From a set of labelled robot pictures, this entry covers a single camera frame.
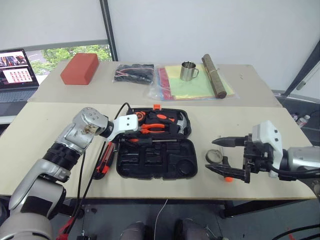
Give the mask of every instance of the laptop keyboard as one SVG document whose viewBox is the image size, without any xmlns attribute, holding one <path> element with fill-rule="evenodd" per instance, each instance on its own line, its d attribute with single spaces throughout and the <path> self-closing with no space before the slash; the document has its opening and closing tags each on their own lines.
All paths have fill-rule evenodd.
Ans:
<svg viewBox="0 0 320 240">
<path fill-rule="evenodd" d="M 0 103 L 26 102 L 36 90 L 0 92 Z"/>
</svg>

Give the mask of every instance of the red foam block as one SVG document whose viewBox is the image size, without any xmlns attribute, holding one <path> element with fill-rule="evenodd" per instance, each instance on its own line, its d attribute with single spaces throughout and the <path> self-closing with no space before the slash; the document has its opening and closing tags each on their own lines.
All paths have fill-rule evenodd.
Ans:
<svg viewBox="0 0 320 240">
<path fill-rule="evenodd" d="M 60 76 L 67 85 L 88 85 L 99 65 L 95 53 L 77 53 L 61 72 Z"/>
</svg>

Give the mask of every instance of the robotic arm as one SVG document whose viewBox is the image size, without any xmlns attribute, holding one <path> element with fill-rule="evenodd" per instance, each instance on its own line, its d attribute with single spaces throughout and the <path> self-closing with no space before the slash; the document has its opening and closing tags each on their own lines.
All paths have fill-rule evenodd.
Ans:
<svg viewBox="0 0 320 240">
<path fill-rule="evenodd" d="M 281 134 L 270 122 L 255 125 L 245 137 L 222 137 L 212 141 L 222 147 L 243 146 L 242 169 L 228 164 L 207 164 L 211 171 L 224 177 L 250 183 L 250 173 L 269 172 L 271 178 L 283 181 L 300 180 L 320 200 L 320 148 L 316 146 L 282 148 Z"/>
<path fill-rule="evenodd" d="M 9 202 L 10 217 L 0 228 L 0 240 L 51 240 L 53 218 L 66 197 L 64 187 L 71 169 L 94 136 L 111 142 L 117 135 L 138 130 L 137 115 L 120 116 L 113 122 L 92 107 L 82 109 L 54 144 L 16 188 Z"/>
</svg>

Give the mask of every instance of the black tool case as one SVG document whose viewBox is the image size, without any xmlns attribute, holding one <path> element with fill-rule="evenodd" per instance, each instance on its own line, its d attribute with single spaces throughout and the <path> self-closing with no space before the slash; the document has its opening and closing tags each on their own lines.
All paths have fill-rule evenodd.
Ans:
<svg viewBox="0 0 320 240">
<path fill-rule="evenodd" d="M 164 124 L 165 132 L 146 133 L 140 131 L 123 135 L 119 141 L 116 170 L 124 178 L 164 180 L 187 179 L 197 174 L 197 158 L 193 143 L 187 139 L 191 133 L 191 125 L 188 115 L 180 109 L 162 108 L 132 108 L 127 115 L 145 113 L 144 119 L 139 120 L 139 126 L 143 124 Z M 155 115 L 165 115 L 171 120 L 162 120 Z M 185 116 L 186 126 L 183 133 L 179 133 L 180 127 L 176 124 Z M 152 131 L 162 131 L 162 128 L 151 128 Z M 132 139 L 148 139 L 159 142 L 138 144 Z"/>
</svg>

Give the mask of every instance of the laptop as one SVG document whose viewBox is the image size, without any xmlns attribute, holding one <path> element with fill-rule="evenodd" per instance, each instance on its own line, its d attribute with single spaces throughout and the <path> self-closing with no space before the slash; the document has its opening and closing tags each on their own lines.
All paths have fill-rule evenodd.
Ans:
<svg viewBox="0 0 320 240">
<path fill-rule="evenodd" d="M 16 116 L 38 86 L 22 48 L 0 50 L 0 118 Z"/>
</svg>

